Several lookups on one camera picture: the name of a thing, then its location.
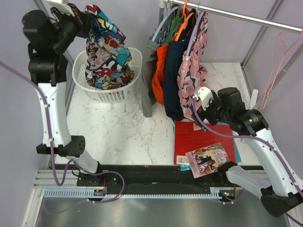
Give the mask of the comic print shorts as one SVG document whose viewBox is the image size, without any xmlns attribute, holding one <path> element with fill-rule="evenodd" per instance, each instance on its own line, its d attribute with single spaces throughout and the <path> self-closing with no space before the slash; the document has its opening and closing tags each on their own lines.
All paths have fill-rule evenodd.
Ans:
<svg viewBox="0 0 303 227">
<path fill-rule="evenodd" d="M 94 16 L 86 40 L 85 78 L 89 86 L 100 90 L 124 87 L 132 82 L 132 55 L 125 46 L 126 36 L 97 6 L 85 8 Z"/>
</svg>

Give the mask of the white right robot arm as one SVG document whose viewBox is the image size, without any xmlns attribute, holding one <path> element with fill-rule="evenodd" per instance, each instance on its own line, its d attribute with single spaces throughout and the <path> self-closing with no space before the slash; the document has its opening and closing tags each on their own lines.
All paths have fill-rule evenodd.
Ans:
<svg viewBox="0 0 303 227">
<path fill-rule="evenodd" d="M 243 139 L 268 176 L 268 180 L 265 180 L 230 161 L 219 168 L 217 181 L 220 185 L 233 183 L 249 191 L 276 218 L 302 204 L 302 179 L 281 153 L 262 113 L 256 109 L 246 109 L 237 88 L 227 87 L 215 92 L 207 87 L 199 87 L 193 95 L 192 109 L 194 122 L 203 130 L 226 138 Z M 213 130 L 211 126 L 218 122 L 228 124 L 237 135 L 223 135 Z"/>
</svg>

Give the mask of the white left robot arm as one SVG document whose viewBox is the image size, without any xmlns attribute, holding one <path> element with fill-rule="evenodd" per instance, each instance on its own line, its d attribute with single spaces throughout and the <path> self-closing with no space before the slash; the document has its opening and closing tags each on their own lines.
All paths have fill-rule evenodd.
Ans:
<svg viewBox="0 0 303 227">
<path fill-rule="evenodd" d="M 93 186 L 104 181 L 98 171 L 98 161 L 85 150 L 84 136 L 71 135 L 67 124 L 65 90 L 68 60 L 64 53 L 75 37 L 86 38 L 93 16 L 77 8 L 64 14 L 53 7 L 57 21 L 41 10 L 32 10 L 23 16 L 23 33 L 29 40 L 28 70 L 31 81 L 37 86 L 43 120 L 43 140 L 36 147 L 38 154 L 55 155 L 73 160 L 84 171 Z"/>
</svg>

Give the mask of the pink shark print shorts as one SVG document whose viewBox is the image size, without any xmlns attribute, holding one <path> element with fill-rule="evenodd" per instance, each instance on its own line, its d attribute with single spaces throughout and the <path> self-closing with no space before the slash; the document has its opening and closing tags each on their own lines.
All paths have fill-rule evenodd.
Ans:
<svg viewBox="0 0 303 227">
<path fill-rule="evenodd" d="M 198 87 L 208 87 L 206 82 L 207 69 L 201 63 L 208 39 L 208 13 L 202 18 L 194 42 L 191 46 L 190 55 L 186 51 L 182 56 L 182 63 L 177 75 L 179 87 L 178 96 L 185 119 L 193 120 L 193 95 Z"/>
</svg>

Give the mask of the orange shorts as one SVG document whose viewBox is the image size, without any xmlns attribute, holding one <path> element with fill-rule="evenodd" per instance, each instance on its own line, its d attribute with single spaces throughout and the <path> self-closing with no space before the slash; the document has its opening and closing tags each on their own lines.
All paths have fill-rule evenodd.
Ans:
<svg viewBox="0 0 303 227">
<path fill-rule="evenodd" d="M 165 79 L 165 61 L 168 56 L 169 44 L 157 48 L 156 71 L 152 78 L 152 90 L 156 101 L 164 105 L 163 85 Z"/>
</svg>

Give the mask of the grey shorts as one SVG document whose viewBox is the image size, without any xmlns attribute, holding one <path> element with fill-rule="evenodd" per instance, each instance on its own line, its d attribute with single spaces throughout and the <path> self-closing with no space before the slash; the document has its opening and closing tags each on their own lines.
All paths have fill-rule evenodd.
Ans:
<svg viewBox="0 0 303 227">
<path fill-rule="evenodd" d="M 156 71 L 157 48 L 160 47 L 151 39 L 152 34 L 147 39 L 145 55 L 143 56 L 142 65 L 142 80 L 141 80 L 141 95 L 142 95 L 142 110 L 144 117 L 152 117 L 152 106 L 156 102 L 155 95 L 152 91 L 152 78 Z"/>
</svg>

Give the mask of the navy blue shorts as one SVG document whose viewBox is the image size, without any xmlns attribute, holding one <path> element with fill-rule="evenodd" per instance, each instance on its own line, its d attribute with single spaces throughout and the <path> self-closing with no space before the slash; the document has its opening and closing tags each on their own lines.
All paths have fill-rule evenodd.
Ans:
<svg viewBox="0 0 303 227">
<path fill-rule="evenodd" d="M 163 99 L 166 115 L 174 121 L 184 119 L 177 84 L 178 70 L 182 63 L 182 56 L 188 47 L 193 27 L 196 23 L 196 10 L 192 9 L 187 16 L 187 25 L 177 35 L 175 40 L 169 42 L 169 51 L 165 61 Z"/>
</svg>

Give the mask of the lilac hanger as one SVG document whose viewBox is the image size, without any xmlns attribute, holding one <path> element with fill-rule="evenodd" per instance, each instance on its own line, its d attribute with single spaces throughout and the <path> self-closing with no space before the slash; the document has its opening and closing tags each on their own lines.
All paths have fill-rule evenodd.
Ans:
<svg viewBox="0 0 303 227">
<path fill-rule="evenodd" d="M 202 12 L 199 14 L 199 16 L 197 17 L 197 19 L 196 19 L 196 24 L 195 24 L 195 26 L 194 26 L 193 32 L 192 32 L 192 34 L 191 34 L 191 37 L 190 37 L 190 39 L 189 39 L 189 43 L 188 43 L 188 46 L 187 46 L 187 51 L 186 51 L 186 56 L 187 56 L 187 57 L 190 55 L 191 46 L 192 46 L 192 44 L 193 44 L 193 42 L 194 42 L 194 38 L 195 38 L 195 36 L 196 36 L 196 32 L 197 32 L 197 30 L 198 30 L 198 27 L 199 27 L 200 22 L 201 22 L 202 18 L 204 17 L 204 15 L 205 15 L 205 12 L 202 11 Z"/>
</svg>

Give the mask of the light blue hanger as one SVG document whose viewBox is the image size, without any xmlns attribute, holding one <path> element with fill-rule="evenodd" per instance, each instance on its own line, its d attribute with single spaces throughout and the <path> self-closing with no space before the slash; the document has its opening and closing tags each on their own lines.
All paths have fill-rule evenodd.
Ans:
<svg viewBox="0 0 303 227">
<path fill-rule="evenodd" d="M 172 21 L 175 18 L 175 14 L 178 12 L 178 9 L 179 7 L 176 6 L 172 10 L 169 10 L 167 15 L 160 22 L 155 34 L 151 39 L 154 43 L 162 45 L 163 42 L 167 40 L 171 30 Z"/>
</svg>

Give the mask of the green hanger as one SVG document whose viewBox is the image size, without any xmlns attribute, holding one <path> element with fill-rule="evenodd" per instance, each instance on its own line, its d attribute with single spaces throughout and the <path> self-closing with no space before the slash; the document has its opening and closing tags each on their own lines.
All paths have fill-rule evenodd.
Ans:
<svg viewBox="0 0 303 227">
<path fill-rule="evenodd" d="M 180 28 L 183 20 L 184 20 L 184 16 L 175 17 L 172 20 L 170 32 L 169 32 L 169 35 L 168 35 L 168 38 L 167 38 L 167 44 L 169 42 L 171 42 L 177 36 L 177 33 L 179 31 L 179 28 Z"/>
</svg>

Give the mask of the orange hanger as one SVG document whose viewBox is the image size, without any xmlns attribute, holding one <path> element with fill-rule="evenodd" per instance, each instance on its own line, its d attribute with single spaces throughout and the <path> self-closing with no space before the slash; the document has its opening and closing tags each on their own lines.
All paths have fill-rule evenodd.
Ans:
<svg viewBox="0 0 303 227">
<path fill-rule="evenodd" d="M 187 27 L 188 21 L 192 18 L 192 16 L 194 15 L 193 12 L 189 12 L 189 10 L 186 8 L 186 5 L 188 3 L 188 0 L 185 0 L 184 2 L 184 6 L 182 8 L 182 15 L 184 16 L 184 19 L 181 23 L 181 26 L 178 29 L 178 32 L 175 34 L 175 36 L 172 38 L 173 41 L 178 41 L 181 33 L 183 30 L 185 30 L 185 28 Z"/>
</svg>

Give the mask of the Taming of Shrew book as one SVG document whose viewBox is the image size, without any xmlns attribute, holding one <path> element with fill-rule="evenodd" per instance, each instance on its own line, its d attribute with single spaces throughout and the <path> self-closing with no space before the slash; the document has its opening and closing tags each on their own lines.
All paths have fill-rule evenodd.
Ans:
<svg viewBox="0 0 303 227">
<path fill-rule="evenodd" d="M 230 161 L 222 143 L 199 148 L 186 153 L 194 178 L 210 175 Z"/>
</svg>

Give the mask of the white laundry basket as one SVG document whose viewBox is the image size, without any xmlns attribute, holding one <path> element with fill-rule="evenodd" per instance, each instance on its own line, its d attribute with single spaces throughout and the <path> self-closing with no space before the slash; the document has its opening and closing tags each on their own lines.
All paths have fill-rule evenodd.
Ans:
<svg viewBox="0 0 303 227">
<path fill-rule="evenodd" d="M 138 91 L 143 56 L 136 48 L 124 51 L 126 62 L 117 62 L 117 54 L 106 50 L 96 53 L 82 51 L 75 59 L 72 77 L 88 96 L 103 103 L 119 102 Z"/>
</svg>

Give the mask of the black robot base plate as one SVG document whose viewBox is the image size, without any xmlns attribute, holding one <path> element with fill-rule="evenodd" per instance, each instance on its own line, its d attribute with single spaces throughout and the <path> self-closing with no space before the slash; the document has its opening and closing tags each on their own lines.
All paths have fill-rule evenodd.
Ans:
<svg viewBox="0 0 303 227">
<path fill-rule="evenodd" d="M 124 193 L 207 193 L 210 188 L 234 188 L 234 184 L 223 179 L 223 174 L 213 173 L 194 178 L 190 170 L 181 171 L 178 165 L 143 166 L 143 165 L 100 165 L 98 172 L 116 171 L 125 180 Z M 120 192 L 123 182 L 117 174 L 91 176 L 79 173 L 77 186 L 103 187 L 109 193 Z"/>
</svg>

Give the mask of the metal clothes rail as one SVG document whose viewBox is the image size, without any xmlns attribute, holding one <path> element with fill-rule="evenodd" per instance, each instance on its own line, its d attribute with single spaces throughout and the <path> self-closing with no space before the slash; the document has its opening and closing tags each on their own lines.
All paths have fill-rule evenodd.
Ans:
<svg viewBox="0 0 303 227">
<path fill-rule="evenodd" d="M 194 4 L 194 3 L 190 3 L 190 2 L 185 3 L 185 1 L 181 1 L 181 0 L 160 0 L 159 1 L 159 5 L 162 8 L 165 6 L 166 3 L 185 5 L 186 7 L 191 8 L 191 9 L 198 9 L 198 10 L 216 14 L 219 16 L 229 17 L 229 18 L 246 21 L 246 22 L 250 22 L 250 23 L 254 23 L 254 24 L 258 24 L 258 25 L 262 25 L 262 26 L 266 26 L 266 27 L 276 28 L 276 29 L 280 29 L 280 30 L 284 30 L 284 31 L 289 31 L 289 32 L 297 33 L 297 34 L 301 34 L 303 31 L 302 27 L 295 27 L 295 26 L 291 26 L 291 25 L 287 25 L 287 24 L 274 22 L 274 21 L 271 21 L 268 19 L 261 19 L 261 18 L 246 16 L 243 14 L 229 12 L 229 11 L 225 11 L 225 10 L 221 10 L 221 9 L 215 9 L 215 8 L 203 6 L 201 4 Z"/>
</svg>

